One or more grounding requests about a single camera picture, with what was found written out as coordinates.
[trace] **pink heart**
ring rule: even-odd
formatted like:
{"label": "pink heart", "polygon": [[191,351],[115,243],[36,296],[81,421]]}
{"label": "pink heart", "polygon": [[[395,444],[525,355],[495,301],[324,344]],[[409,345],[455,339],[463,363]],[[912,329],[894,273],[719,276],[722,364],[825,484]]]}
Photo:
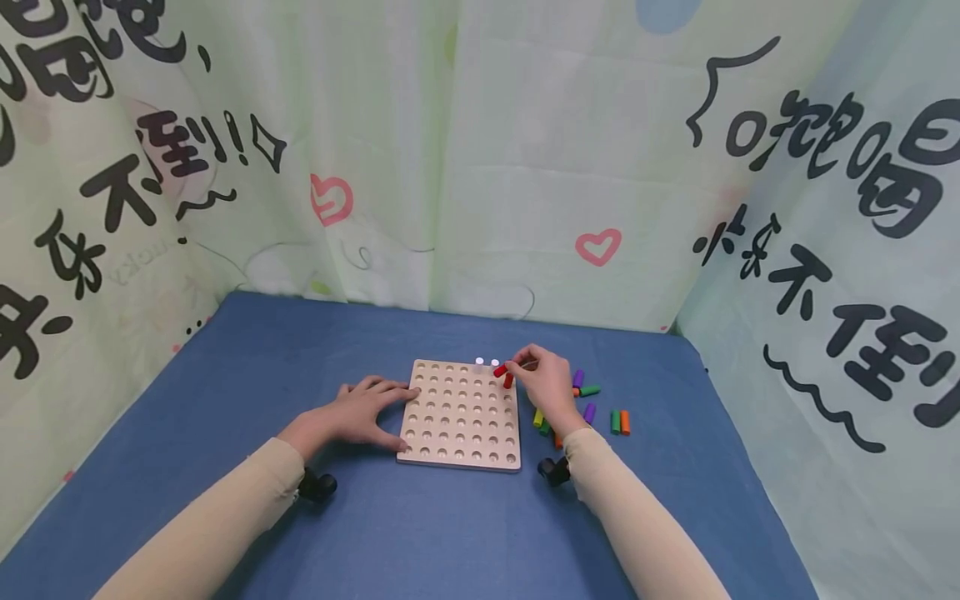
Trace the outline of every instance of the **pink heart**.
{"label": "pink heart", "polygon": [[[604,251],[604,253],[598,256],[595,252],[592,252],[587,249],[587,244],[592,246],[602,246],[604,242],[611,240],[609,246]],[[595,267],[602,267],[613,258],[613,255],[616,254],[618,248],[620,248],[620,242],[623,240],[623,235],[617,229],[604,229],[600,233],[584,233],[577,238],[577,243],[575,245],[577,253],[580,254],[580,257],[586,260]]]}
{"label": "pink heart", "polygon": [[[330,191],[334,187],[339,187],[344,190],[345,201],[344,205],[341,206],[340,210],[337,210],[332,213],[327,213],[326,216],[323,216],[321,213],[325,213],[328,210],[337,207],[337,204],[332,200],[323,204],[317,204],[317,199],[322,198],[326,192]],[[320,219],[320,222],[324,225],[325,228],[330,227],[335,223],[340,223],[353,211],[353,190],[350,189],[349,183],[340,179],[339,177],[331,177],[325,180],[320,179],[316,175],[310,174],[310,203],[313,205],[313,212],[317,215],[317,218]]]}

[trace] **black knob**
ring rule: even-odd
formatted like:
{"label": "black knob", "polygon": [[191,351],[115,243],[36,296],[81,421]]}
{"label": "black knob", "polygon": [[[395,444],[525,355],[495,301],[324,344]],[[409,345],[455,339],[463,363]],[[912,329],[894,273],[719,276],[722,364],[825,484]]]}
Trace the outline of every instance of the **black knob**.
{"label": "black knob", "polygon": [[310,468],[305,468],[303,481],[297,489],[300,491],[300,497],[320,504],[326,502],[337,491],[337,480],[329,473],[317,477]]}
{"label": "black knob", "polygon": [[552,458],[543,459],[537,465],[537,472],[546,479],[551,488],[556,488],[570,480],[570,466],[565,456],[557,463]]}

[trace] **wooden board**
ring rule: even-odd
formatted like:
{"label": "wooden board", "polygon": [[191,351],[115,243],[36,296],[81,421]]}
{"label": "wooden board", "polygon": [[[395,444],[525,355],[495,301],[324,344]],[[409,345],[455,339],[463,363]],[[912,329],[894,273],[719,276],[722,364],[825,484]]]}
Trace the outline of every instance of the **wooden board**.
{"label": "wooden board", "polygon": [[493,367],[420,359],[410,387],[400,435],[411,446],[401,463],[442,467],[520,470],[516,385],[503,387]]}

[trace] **left hand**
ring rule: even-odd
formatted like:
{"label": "left hand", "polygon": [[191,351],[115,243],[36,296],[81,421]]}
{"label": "left hand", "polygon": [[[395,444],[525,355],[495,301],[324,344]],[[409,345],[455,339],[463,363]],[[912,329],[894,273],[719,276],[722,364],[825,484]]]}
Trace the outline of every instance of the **left hand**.
{"label": "left hand", "polygon": [[394,402],[412,400],[420,388],[368,375],[355,386],[340,386],[337,397],[326,406],[307,411],[291,422],[277,437],[291,445],[304,461],[333,440],[352,444],[376,444],[393,452],[407,449],[402,438],[376,424],[380,411]]}

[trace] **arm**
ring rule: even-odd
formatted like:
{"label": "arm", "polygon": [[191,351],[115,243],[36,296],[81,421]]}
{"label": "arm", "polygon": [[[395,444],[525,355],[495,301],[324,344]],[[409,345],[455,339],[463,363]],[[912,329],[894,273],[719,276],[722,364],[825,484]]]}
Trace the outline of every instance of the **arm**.
{"label": "arm", "polygon": [[420,393],[367,377],[333,402],[303,413],[167,523],[97,592],[94,600],[194,600],[223,584],[250,544],[290,508],[304,462],[331,440],[393,452],[406,442],[376,425],[381,410]]}
{"label": "arm", "polygon": [[[533,371],[518,364],[533,360],[539,361]],[[564,440],[577,494],[600,519],[636,594],[644,600],[729,600],[680,524],[577,412],[566,360],[531,345],[507,368]]]}

